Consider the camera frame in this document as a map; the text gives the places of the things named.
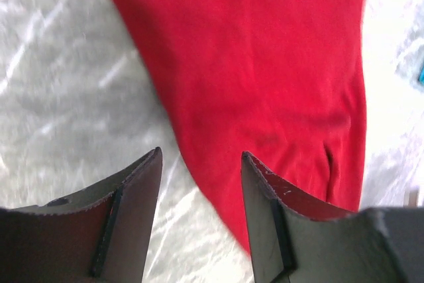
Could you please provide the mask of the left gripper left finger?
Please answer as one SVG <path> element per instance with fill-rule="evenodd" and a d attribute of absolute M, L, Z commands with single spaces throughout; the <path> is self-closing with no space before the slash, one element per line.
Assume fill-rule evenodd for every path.
<path fill-rule="evenodd" d="M 141 282 L 162 151 L 46 205 L 1 210 L 2 282 Z"/>

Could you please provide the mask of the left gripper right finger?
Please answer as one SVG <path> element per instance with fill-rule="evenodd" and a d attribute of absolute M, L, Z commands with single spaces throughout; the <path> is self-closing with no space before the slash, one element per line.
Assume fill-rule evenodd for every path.
<path fill-rule="evenodd" d="M 256 282 L 422 282 L 423 209 L 351 213 L 242 155 L 242 192 Z"/>

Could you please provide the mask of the red t shirt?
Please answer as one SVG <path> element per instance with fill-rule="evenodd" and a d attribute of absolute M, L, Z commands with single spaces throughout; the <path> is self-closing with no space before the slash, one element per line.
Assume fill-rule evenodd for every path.
<path fill-rule="evenodd" d="M 249 248 L 240 158 L 358 209 L 364 0 L 113 0 L 199 189 Z"/>

